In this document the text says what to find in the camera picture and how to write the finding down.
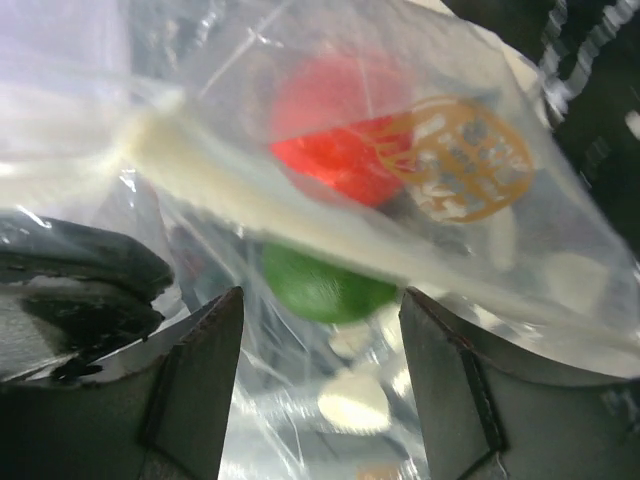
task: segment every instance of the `green object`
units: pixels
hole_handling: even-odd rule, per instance
[[[262,252],[264,277],[291,313],[321,323],[349,323],[395,300],[395,285],[336,267],[280,245]]]

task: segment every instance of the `circular label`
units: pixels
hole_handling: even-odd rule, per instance
[[[413,132],[412,147],[386,141]],[[515,202],[534,164],[524,140],[483,105],[458,97],[423,100],[376,134],[380,162],[434,220],[467,223]]]

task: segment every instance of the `clear plastic bag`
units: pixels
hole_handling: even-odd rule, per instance
[[[75,0],[13,3],[2,5],[3,21],[15,28],[5,29],[0,42],[5,140],[0,207],[20,216],[26,225],[23,235],[47,229],[48,218],[66,220],[124,233],[168,262],[176,282],[153,303],[165,317],[161,329],[231,286],[245,289],[246,328],[220,478],[308,479],[325,478],[327,472],[345,479],[379,472],[427,478],[415,413],[404,418],[395,411],[403,411],[406,399],[412,399],[402,352],[380,340],[362,353],[366,362],[360,363],[370,364],[364,381],[378,394],[381,388],[386,392],[387,400],[378,395],[383,400],[382,423],[375,428],[361,425],[354,432],[336,419],[327,420],[326,412],[313,405],[323,385],[345,375],[350,365],[331,349],[331,329],[296,318],[278,304],[261,276],[260,243],[243,235],[237,223],[220,227],[219,219],[206,212],[161,190],[156,193],[123,155],[127,148],[118,146],[132,115],[176,91],[183,61],[215,41],[227,4],[233,2],[114,1],[95,11]],[[45,22],[47,12],[61,16]],[[66,37],[66,32],[75,37]],[[46,41],[34,40],[37,35]],[[110,55],[110,49],[116,53]],[[4,248],[15,248],[13,237],[1,233]],[[55,240],[63,250],[68,248],[71,260],[92,253],[68,238]],[[39,325],[27,325],[30,319],[23,316],[19,328],[4,320],[1,329],[9,335],[3,335],[1,345],[3,378],[5,366],[36,369],[29,378],[38,378],[49,371],[39,370],[40,363],[68,359],[40,347],[47,338],[32,328]],[[36,335],[30,336],[27,326]],[[109,371],[96,380],[140,368],[167,347],[114,352]],[[389,360],[391,370],[384,370],[384,362],[376,367],[378,357]],[[405,381],[396,385],[396,392],[395,376],[403,373]],[[348,395],[338,395],[338,400],[351,408],[366,407]],[[297,418],[270,416],[274,410],[296,408]],[[313,415],[306,416],[306,409]]]
[[[81,73],[147,106],[93,97],[104,135],[63,179],[134,168],[244,235],[455,292],[537,353],[640,370],[635,260],[490,35],[397,1],[240,1],[164,83]]]

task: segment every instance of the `red object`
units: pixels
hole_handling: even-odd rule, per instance
[[[406,106],[409,89],[406,72],[388,58],[330,54],[303,62],[281,86],[271,117],[274,135],[303,135],[273,143],[271,151],[292,170],[378,206],[402,188],[372,145],[375,133],[392,117],[358,120],[370,117],[370,111]],[[411,132],[391,141],[407,149]]]

